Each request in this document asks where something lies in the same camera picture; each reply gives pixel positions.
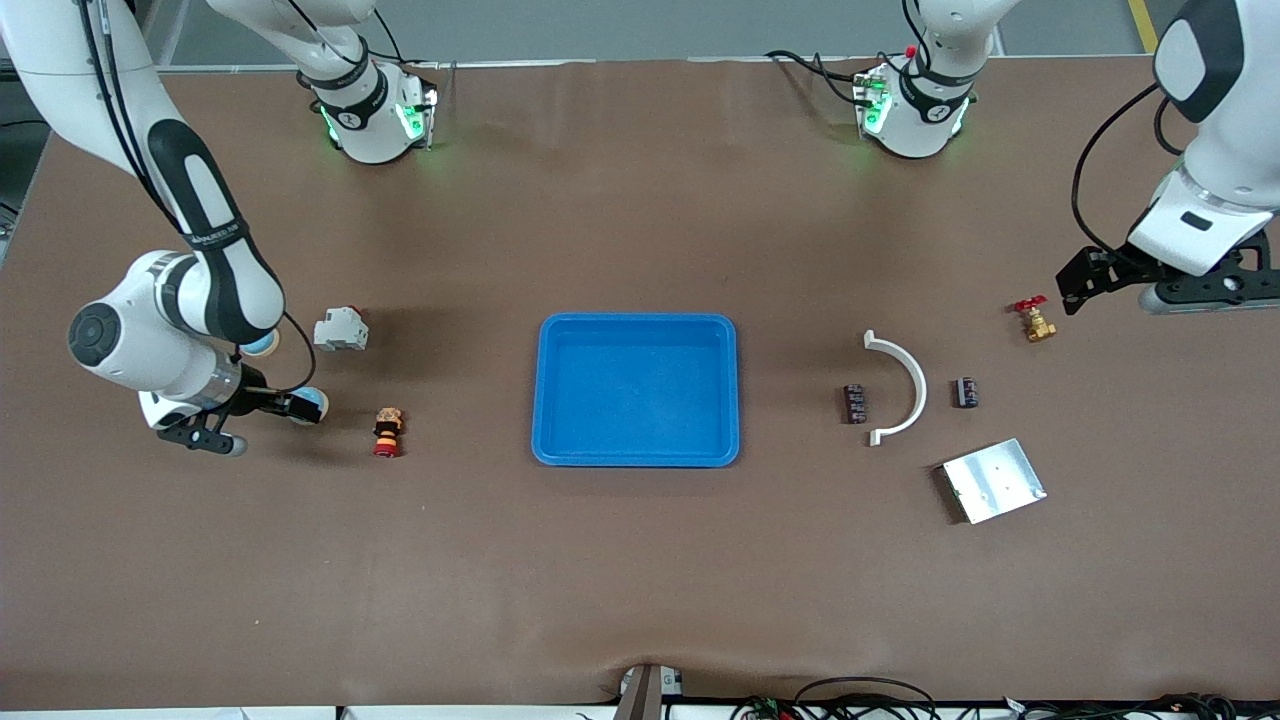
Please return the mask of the blue plastic tray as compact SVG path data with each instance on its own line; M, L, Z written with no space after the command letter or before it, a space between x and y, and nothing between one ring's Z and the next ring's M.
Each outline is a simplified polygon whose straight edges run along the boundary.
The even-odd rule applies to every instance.
M718 469L741 447L739 337L714 313L558 313L530 446L553 468Z

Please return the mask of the white circuit breaker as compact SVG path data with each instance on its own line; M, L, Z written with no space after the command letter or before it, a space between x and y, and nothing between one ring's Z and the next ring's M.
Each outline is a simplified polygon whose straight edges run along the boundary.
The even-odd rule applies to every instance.
M329 307L317 320L312 332L312 346L325 352L342 350L364 351L369 342L369 327L362 311L352 305Z

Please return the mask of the silver metal plate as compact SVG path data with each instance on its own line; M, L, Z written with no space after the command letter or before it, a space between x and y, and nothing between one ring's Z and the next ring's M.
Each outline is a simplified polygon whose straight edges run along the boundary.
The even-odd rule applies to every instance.
M940 465L964 520L979 524L1047 498L1019 439L1011 438Z

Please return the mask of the metal clamp bracket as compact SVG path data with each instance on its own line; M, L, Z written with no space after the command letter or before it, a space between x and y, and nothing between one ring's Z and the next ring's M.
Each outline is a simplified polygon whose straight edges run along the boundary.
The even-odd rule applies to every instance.
M675 702L684 698L684 673L677 667L643 664L620 683L613 720L675 720Z

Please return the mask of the white curved plastic bracket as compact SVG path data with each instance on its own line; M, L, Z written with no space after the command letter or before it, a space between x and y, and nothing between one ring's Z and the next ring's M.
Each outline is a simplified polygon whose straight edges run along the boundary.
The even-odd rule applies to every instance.
M879 352L895 359L902 365L911 380L911 407L908 415L896 425L874 428L868 432L867 442L869 447L881 447L886 438L897 436L914 427L925 410L928 402L928 380L920 363L913 354L902 346L878 336L873 329L867 329L863 334L863 347L867 351Z

